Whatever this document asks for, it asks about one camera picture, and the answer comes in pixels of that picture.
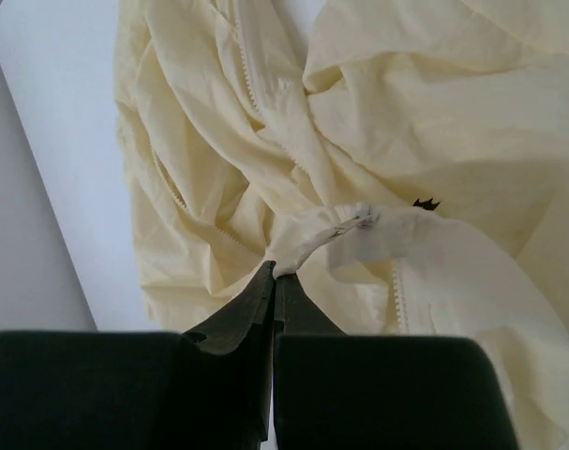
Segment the cream yellow jacket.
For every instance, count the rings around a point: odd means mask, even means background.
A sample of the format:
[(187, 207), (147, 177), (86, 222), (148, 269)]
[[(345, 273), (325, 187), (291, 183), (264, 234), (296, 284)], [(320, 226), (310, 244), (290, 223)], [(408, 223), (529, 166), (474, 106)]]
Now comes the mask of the cream yellow jacket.
[(569, 449), (569, 1), (123, 1), (114, 52), (149, 318), (259, 266), (343, 331), (463, 336), (524, 449)]

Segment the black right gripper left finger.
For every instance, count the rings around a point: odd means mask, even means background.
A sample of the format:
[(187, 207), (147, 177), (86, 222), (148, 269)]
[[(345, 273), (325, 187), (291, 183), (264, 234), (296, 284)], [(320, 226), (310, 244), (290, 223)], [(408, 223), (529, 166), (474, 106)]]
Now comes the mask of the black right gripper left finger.
[(259, 448), (273, 268), (184, 333), (0, 332), (0, 449)]

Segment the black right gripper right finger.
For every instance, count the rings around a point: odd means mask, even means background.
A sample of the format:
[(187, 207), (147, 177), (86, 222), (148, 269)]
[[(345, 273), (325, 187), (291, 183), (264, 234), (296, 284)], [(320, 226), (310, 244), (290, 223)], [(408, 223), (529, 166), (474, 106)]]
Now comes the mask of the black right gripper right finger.
[(462, 337), (353, 336), (276, 283), (274, 423), (281, 449), (515, 449), (484, 350)]

